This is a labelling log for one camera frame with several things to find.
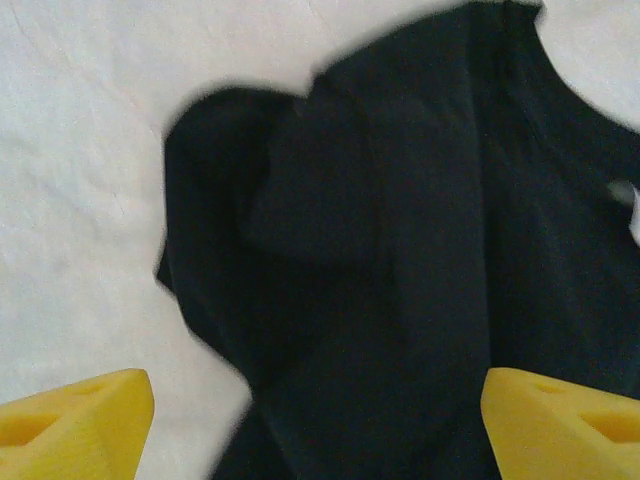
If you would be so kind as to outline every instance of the black fabric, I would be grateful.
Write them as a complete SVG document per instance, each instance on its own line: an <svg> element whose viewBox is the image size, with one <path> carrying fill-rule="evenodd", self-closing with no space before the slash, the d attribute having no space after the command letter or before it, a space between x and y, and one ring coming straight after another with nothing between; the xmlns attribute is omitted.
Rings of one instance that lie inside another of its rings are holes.
<svg viewBox="0 0 640 480"><path fill-rule="evenodd" d="M640 249L605 195L640 136L537 14L469 3L171 129L158 278L254 397L212 479L498 479L492 366L640 398Z"/></svg>

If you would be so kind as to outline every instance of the white tag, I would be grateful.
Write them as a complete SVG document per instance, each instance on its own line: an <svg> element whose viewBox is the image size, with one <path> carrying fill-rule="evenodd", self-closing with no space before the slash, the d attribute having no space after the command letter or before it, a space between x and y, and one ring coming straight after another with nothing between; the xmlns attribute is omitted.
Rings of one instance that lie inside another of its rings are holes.
<svg viewBox="0 0 640 480"><path fill-rule="evenodd" d="M631 215L631 223L629 224L629 230L631 236L640 247L640 193L636 188L633 188L634 201L633 201L633 215Z"/></svg>

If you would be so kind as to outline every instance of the t-shirt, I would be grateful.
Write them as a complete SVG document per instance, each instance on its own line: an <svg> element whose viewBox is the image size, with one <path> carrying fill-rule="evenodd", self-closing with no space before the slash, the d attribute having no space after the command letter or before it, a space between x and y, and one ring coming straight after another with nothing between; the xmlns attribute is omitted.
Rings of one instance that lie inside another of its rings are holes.
<svg viewBox="0 0 640 480"><path fill-rule="evenodd" d="M538 12L468 3L173 126L159 278L253 393L212 478L498 479L491 367L640 398L608 188L640 185L640 135L563 83Z"/></svg>

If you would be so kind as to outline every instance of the white fabric surface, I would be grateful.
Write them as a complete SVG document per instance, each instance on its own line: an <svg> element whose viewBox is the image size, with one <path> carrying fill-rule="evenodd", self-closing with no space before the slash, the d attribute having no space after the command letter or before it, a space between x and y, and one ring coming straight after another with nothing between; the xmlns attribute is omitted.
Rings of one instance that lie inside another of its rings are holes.
<svg viewBox="0 0 640 480"><path fill-rule="evenodd" d="M137 478L202 478L248 392L154 282L162 129L224 80L302 90L336 48L445 1L0 2L0 403L144 368L157 410Z"/></svg>

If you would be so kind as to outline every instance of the white sheet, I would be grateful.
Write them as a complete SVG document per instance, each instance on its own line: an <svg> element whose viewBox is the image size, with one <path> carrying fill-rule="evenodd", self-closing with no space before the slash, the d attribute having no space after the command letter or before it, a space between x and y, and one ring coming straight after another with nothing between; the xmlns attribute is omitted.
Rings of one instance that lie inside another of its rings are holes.
<svg viewBox="0 0 640 480"><path fill-rule="evenodd" d="M225 79L303 89L335 48L433 5L1 2L0 403L145 368L157 411L137 478L202 478L248 392L152 276L162 128Z"/></svg>

